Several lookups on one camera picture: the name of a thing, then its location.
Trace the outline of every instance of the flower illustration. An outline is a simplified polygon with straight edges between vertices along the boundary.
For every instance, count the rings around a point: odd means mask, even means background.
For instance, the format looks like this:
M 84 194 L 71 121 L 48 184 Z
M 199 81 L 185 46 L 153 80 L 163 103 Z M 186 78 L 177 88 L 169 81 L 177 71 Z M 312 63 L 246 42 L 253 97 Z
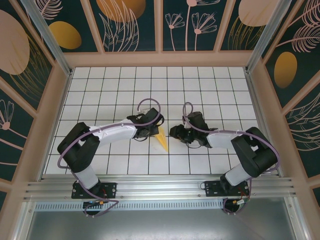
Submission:
M 17 133 L 16 131 L 14 131 L 10 128 L 10 122 L 11 122 L 12 116 L 14 114 L 14 109 L 15 109 L 15 105 L 12 102 L 8 101 L 8 104 L 6 105 L 6 103 L 3 99 L 0 100 L 0 130 L 9 130 L 9 131 L 19 135 L 20 137 L 26 138 L 25 136 L 21 135 L 20 133 Z M 18 149 L 21 151 L 23 150 L 23 147 L 15 145 L 15 144 L 8 142 L 2 138 L 0 138 L 0 142 L 6 144 L 8 146 L 11 146 L 15 149 Z M 17 166 L 16 163 L 8 163 L 8 162 L 2 162 L 2 161 L 0 161 L 0 165 Z
M 172 16 L 170 15 L 170 13 L 165 15 L 165 20 L 166 23 L 168 24 L 169 28 L 170 28 L 170 34 L 171 34 L 171 42 L 172 42 L 172 47 L 173 47 L 173 51 L 176 51 L 175 49 L 175 44 L 174 44 L 174 38 L 172 36 L 172 29 L 177 29 L 177 28 L 181 28 L 185 26 L 185 22 L 183 21 L 183 18 L 181 16 L 181 13 L 179 14 L 172 14 Z
M 186 28 L 185 28 L 185 50 L 188 51 L 188 25 L 189 25 L 189 15 L 190 8 L 196 6 L 205 6 L 219 3 L 220 0 L 186 0 L 188 4 L 188 12 L 186 15 Z
M 6 106 L 5 101 L 3 99 L 0 100 L 0 129 L 10 129 L 10 122 L 14 114 L 14 109 L 15 105 L 12 102 L 8 101 Z
M 197 5 L 212 5 L 219 3 L 220 0 L 186 0 L 186 3 L 189 5 L 189 7 L 195 7 Z
M 199 13 L 192 14 L 192 25 L 195 33 L 194 50 L 197 50 L 197 37 L 199 34 L 212 33 L 217 30 L 217 25 L 214 25 L 216 20 L 214 18 L 214 13 L 202 14 L 199 18 Z

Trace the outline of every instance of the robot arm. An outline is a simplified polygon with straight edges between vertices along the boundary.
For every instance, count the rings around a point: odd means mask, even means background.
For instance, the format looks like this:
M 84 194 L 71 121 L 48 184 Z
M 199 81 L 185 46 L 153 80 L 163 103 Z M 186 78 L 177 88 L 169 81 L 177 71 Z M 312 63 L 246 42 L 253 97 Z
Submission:
M 192 112 L 188 116 L 189 122 L 205 131 L 214 131 L 217 128 L 208 128 L 201 112 Z M 251 127 L 246 131 L 268 142 L 261 131 Z M 204 133 L 194 128 L 185 128 L 180 124 L 170 129 L 169 135 L 185 144 L 198 141 L 207 148 L 226 148 L 235 150 L 240 164 L 226 172 L 220 178 L 220 185 L 228 193 L 233 187 L 250 179 L 256 178 L 278 162 L 275 153 L 262 142 L 244 134 L 237 133 Z
M 151 108 L 148 112 L 138 115 L 128 116 L 119 123 L 145 124 L 151 122 L 158 115 L 158 111 Z M 101 182 L 90 166 L 98 148 L 103 145 L 124 139 L 147 138 L 159 133 L 158 127 L 164 122 L 164 117 L 160 114 L 158 119 L 150 125 L 133 126 L 108 124 L 111 127 L 94 132 L 84 139 L 83 143 L 76 143 L 64 156 L 63 159 L 71 171 L 82 182 L 83 186 L 91 193 L 97 195 L 100 192 Z M 59 144 L 57 150 L 62 154 L 65 149 L 79 136 L 92 130 L 101 129 L 105 126 L 87 126 L 84 122 L 77 123 L 68 135 Z

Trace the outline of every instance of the orange circle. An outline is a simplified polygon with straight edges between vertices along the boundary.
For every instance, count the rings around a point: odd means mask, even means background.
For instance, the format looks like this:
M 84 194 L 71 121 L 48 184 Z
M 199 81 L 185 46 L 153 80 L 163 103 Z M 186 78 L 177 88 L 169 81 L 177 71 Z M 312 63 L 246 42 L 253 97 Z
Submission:
M 131 20 L 130 15 L 128 15 L 130 14 L 129 10 L 138 19 L 146 9 L 146 0 L 96 0 L 96 3 L 104 15 L 120 23 Z

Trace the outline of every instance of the mounting plate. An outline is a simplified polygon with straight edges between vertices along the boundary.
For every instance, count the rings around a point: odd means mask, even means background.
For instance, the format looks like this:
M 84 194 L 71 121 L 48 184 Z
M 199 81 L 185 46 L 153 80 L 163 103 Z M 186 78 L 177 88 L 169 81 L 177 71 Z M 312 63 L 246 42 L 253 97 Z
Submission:
M 249 195 L 248 183 L 246 181 L 241 182 L 239 185 L 232 188 L 228 193 L 226 193 L 220 185 L 220 181 L 205 181 L 204 189 L 205 195 L 207 197 L 241 197 L 241 191 Z
M 72 194 L 71 194 L 72 199 L 95 199 L 94 197 L 86 193 L 86 191 L 83 190 L 83 188 L 80 186 L 79 183 L 75 182 L 72 185 L 72 187 L 73 187 Z M 117 183 L 102 182 L 100 191 L 97 194 L 97 196 L 105 199 L 114 199 L 116 197 L 116 192 L 117 192 Z

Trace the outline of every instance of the dark green wallpaper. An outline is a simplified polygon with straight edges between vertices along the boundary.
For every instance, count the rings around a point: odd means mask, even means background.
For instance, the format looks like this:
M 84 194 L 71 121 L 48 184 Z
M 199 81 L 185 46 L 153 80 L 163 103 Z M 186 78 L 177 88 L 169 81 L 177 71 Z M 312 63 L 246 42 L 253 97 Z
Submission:
M 98 51 L 80 0 L 36 0 L 35 3 L 64 53 Z
M 282 107 L 320 70 L 319 6 L 304 1 L 265 64 Z
M 265 25 L 247 26 L 239 18 L 239 5 L 241 0 L 236 0 L 231 18 L 226 29 L 221 49 L 224 50 L 253 50 L 261 36 Z
M 265 55 L 269 51 L 269 48 L 271 47 L 274 39 L 278 35 L 279 31 L 281 30 L 283 24 L 285 23 L 286 19 L 288 18 L 288 15 L 290 14 L 292 8 L 295 6 L 296 3 L 297 3 L 297 0 L 292 0 L 291 1 L 290 6 L 289 6 L 288 10 L 286 11 L 286 14 L 285 14 L 284 18 L 282 19 L 282 21 L 280 22 L 277 30 L 275 31 L 275 33 L 273 34 L 272 38 L 270 39 L 269 44 L 266 46 L 265 50 L 263 51 L 262 58 L 265 58 Z
M 187 46 L 188 51 L 212 51 L 226 3 L 207 0 L 190 6 L 186 0 L 164 0 L 163 50 L 185 51 Z
M 315 196 L 315 199 L 318 203 L 318 206 L 320 207 L 320 187 L 314 188 L 313 189 L 313 194 Z
M 37 109 L 52 65 L 8 0 L 0 1 L 0 23 L 0 78 Z
M 0 179 L 11 181 L 33 118 L 0 90 Z
M 156 50 L 154 0 L 123 0 L 126 7 L 121 0 L 90 4 L 106 52 Z
M 285 116 L 305 172 L 320 174 L 320 84 Z
M 0 212 L 1 212 L 2 206 L 4 205 L 6 196 L 7 196 L 6 192 L 0 191 Z

